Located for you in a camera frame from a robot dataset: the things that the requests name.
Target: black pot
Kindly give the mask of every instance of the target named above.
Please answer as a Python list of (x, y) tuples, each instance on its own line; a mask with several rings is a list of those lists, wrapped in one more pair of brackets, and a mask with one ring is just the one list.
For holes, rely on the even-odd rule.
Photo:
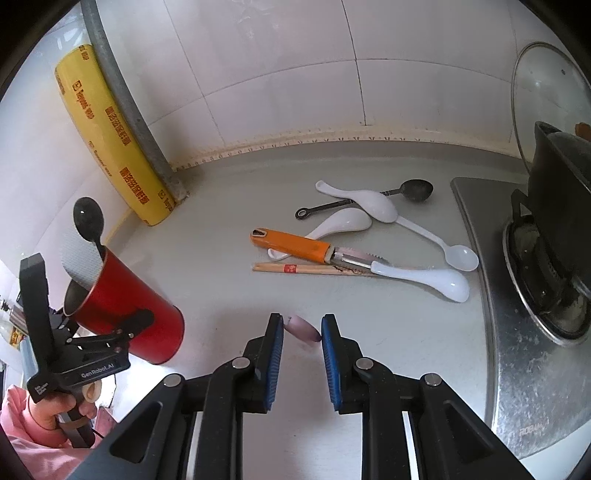
[(591, 299), (591, 142), (535, 123), (529, 208), (553, 256)]

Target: wall tile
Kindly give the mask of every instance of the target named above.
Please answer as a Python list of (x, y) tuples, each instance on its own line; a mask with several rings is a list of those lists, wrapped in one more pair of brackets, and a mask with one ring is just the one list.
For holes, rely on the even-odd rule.
[(358, 127), (363, 107), (354, 61), (285, 70), (207, 96), (228, 143), (297, 129)]
[(49, 227), (30, 253), (40, 252), (43, 255), (49, 284), (49, 301), (50, 305), (55, 309), (62, 306), (66, 288), (70, 283), (70, 277), (61, 266), (60, 250), (62, 237), (66, 229), (73, 227), (72, 208), (76, 200), (80, 197), (92, 197), (100, 205), (105, 217), (103, 240), (129, 209), (102, 170), (97, 168), (96, 171), (82, 182), (65, 205), (57, 212)]
[(418, 60), (510, 80), (508, 8), (490, 0), (345, 0), (358, 59)]
[(163, 0), (100, 0), (125, 82), (149, 125), (201, 97)]
[(355, 58), (340, 0), (166, 0), (204, 95), (287, 68)]
[(552, 30), (519, 0), (507, 0), (511, 22), (517, 39), (517, 52), (533, 41), (545, 41), (567, 52), (566, 47)]
[(59, 30), (61, 27), (66, 26), (69, 23), (75, 22), (75, 21), (80, 21), (83, 20), (82, 17), (82, 7), (80, 6), (80, 4), (76, 4), (74, 6), (74, 8), (72, 8), (72, 10), (70, 10), (68, 13), (66, 13), (63, 18), (59, 19), (58, 22), (49, 29), (48, 33), (52, 33), (55, 32), (56, 30)]
[(511, 87), (482, 73), (403, 60), (360, 60), (369, 124), (509, 141)]
[(14, 274), (77, 186), (98, 170), (53, 75), (55, 63), (84, 38), (76, 23), (45, 36), (0, 103), (0, 204), (8, 226), (0, 258)]
[(198, 153), (224, 146), (203, 98), (161, 118), (150, 125), (150, 130), (172, 165), (185, 163)]

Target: metal spoon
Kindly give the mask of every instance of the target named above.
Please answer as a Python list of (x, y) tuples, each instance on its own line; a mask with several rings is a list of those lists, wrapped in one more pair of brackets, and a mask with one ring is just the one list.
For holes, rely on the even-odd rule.
[(446, 262), (453, 268), (457, 268), (464, 272), (470, 272), (478, 267), (478, 255), (476, 255), (471, 248), (468, 248), (465, 245), (447, 245), (441, 238), (431, 233), (429, 230), (400, 216), (396, 210), (396, 206), (384, 195), (379, 194), (378, 192), (373, 192), (372, 190), (339, 190), (331, 187), (322, 180), (316, 183), (316, 190), (328, 195), (355, 198), (361, 208), (376, 220), (384, 223), (398, 223), (409, 230), (428, 238), (443, 249)]
[[(427, 200), (433, 192), (433, 185), (428, 182), (427, 180), (421, 179), (411, 179), (405, 181), (400, 188), (394, 190), (386, 190), (385, 192), (381, 192), (382, 195), (390, 196), (396, 195), (397, 193), (402, 193), (407, 200), (411, 202), (424, 202)], [(320, 205), (318, 207), (313, 208), (301, 208), (295, 213), (295, 218), (298, 220), (303, 220), (308, 218), (312, 213), (322, 212), (323, 210), (328, 210), (331, 208), (342, 207), (345, 205), (350, 205), (354, 203), (353, 200), (346, 199), (340, 200), (338, 202), (326, 203), (325, 205)]]
[(74, 225), (80, 236), (94, 242), (100, 257), (105, 259), (105, 247), (100, 244), (100, 236), (105, 228), (105, 218), (98, 203), (90, 197), (82, 197), (74, 204)]

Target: pink sleeve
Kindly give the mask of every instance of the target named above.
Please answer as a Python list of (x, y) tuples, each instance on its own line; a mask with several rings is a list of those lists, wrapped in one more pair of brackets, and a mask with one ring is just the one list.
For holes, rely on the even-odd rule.
[(49, 448), (11, 435), (8, 439), (35, 480), (64, 480), (90, 453), (88, 448)]
[(0, 423), (4, 432), (46, 447), (62, 446), (67, 440), (66, 435), (59, 429), (46, 430), (40, 427), (31, 417), (29, 400), (26, 390), (14, 385), (8, 388), (2, 403), (2, 411), (0, 411)]

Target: vegetable peeler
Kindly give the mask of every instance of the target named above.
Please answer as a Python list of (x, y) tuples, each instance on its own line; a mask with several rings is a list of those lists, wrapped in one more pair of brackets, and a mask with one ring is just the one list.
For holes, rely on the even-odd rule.
[(271, 248), (294, 257), (312, 262), (336, 265), (352, 270), (371, 272), (383, 277), (399, 278), (429, 285), (448, 299), (464, 302), (470, 296), (466, 277), (450, 268), (420, 270), (397, 268), (375, 255), (365, 254), (353, 248), (334, 247), (330, 243), (312, 240), (303, 236), (256, 228), (251, 232), (251, 241), (258, 247)]

